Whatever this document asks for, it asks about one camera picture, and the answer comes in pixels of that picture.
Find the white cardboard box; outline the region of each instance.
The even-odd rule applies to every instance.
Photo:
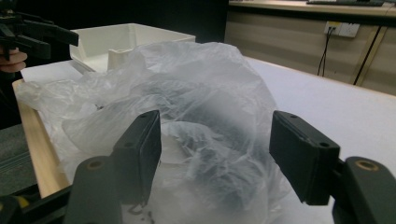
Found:
[[[136,46],[163,41],[192,41],[186,35],[146,25],[127,23],[73,30],[78,47],[70,46],[70,57],[90,71],[105,72],[120,65]]]

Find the power cord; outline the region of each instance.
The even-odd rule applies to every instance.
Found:
[[[322,76],[324,77],[324,69],[325,69],[325,66],[326,66],[326,56],[327,56],[327,46],[329,45],[330,36],[332,35],[332,31],[334,31],[334,30],[335,30],[334,27],[329,27],[329,30],[327,31],[327,34],[326,34],[326,45],[324,47],[323,55],[322,55],[322,57],[320,59],[320,63],[319,63],[319,67],[318,67],[318,76],[319,76],[319,73],[320,73],[320,67],[321,67],[321,65],[323,63]]]

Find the transparent plastic bag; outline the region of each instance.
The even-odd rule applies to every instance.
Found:
[[[287,191],[268,152],[276,104],[235,47],[141,46],[117,69],[23,83],[17,97],[46,118],[70,181],[81,161],[109,155],[139,114],[159,110],[163,154],[145,208],[155,223],[266,224],[278,215]]]

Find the white tabletop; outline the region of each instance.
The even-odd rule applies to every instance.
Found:
[[[278,109],[295,114],[341,146],[340,158],[366,157],[396,174],[396,97],[247,58],[261,75]],[[22,71],[25,81],[81,77],[73,61]],[[328,206],[301,204],[294,192],[281,201],[281,223],[333,223]]]

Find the wall socket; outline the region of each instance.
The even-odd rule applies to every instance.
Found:
[[[334,28],[335,30],[332,31],[332,35],[355,37],[359,30],[359,26],[360,25],[357,23],[327,21],[324,28],[324,34],[327,34],[330,28]]]

